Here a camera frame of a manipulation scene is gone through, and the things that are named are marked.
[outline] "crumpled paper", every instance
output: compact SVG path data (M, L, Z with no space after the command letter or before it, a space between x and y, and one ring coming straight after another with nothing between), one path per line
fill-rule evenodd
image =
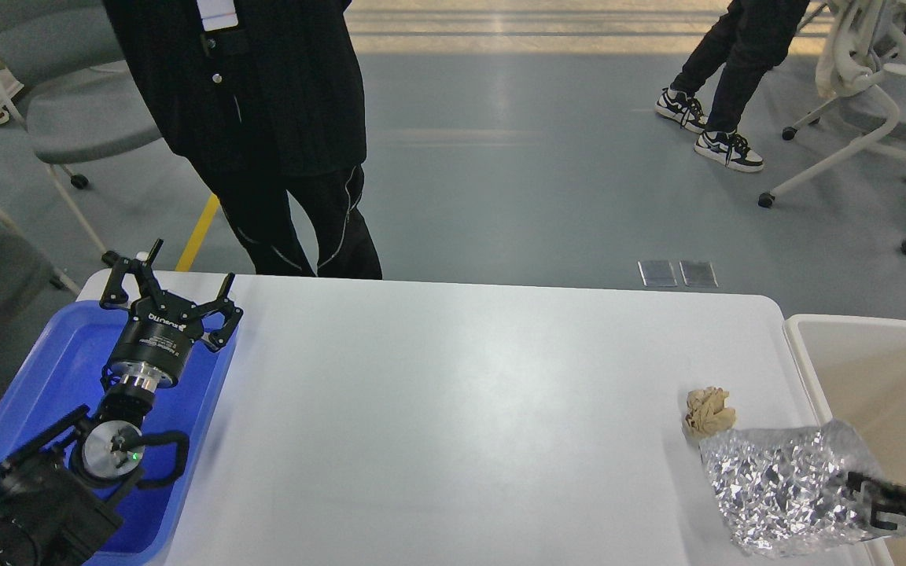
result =
M729 391L716 387L695 389L687 394L687 415L683 417L687 434L701 439L733 428L736 409L726 407L727 397Z

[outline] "sneaker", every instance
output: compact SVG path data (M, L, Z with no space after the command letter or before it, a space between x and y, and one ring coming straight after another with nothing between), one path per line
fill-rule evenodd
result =
M655 101L655 112L696 134L704 132L705 124L708 123L708 116L702 111L702 103L679 90L663 89L659 100Z
M764 168L764 159L750 149L747 138L736 132L702 133L694 143L694 151L733 171L756 173Z

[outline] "white bin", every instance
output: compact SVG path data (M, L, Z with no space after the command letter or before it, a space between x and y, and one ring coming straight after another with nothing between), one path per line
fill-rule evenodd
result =
M798 314L785 323L792 354L816 412L852 424L887 479L906 483L906 320ZM906 566L906 537L887 541Z

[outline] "crumpled aluminum foil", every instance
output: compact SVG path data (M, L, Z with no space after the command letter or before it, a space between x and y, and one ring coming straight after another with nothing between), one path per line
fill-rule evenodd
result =
M848 423L729 430L700 447L732 540L747 553L781 558L876 538L845 474L883 472Z

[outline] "blue tray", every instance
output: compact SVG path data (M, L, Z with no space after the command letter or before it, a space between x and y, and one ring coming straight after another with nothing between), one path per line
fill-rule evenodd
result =
M104 311L91 301L65 306L51 318L0 402L0 462L78 405L96 410L103 398L101 368L127 320L125 311ZM132 491L120 502L116 511L125 523L87 564L138 566L169 541L235 347L236 336L217 354L195 345L177 387L156 391L143 432L186 432L186 472L173 486ZM143 465L147 479L166 476L173 448L148 448Z

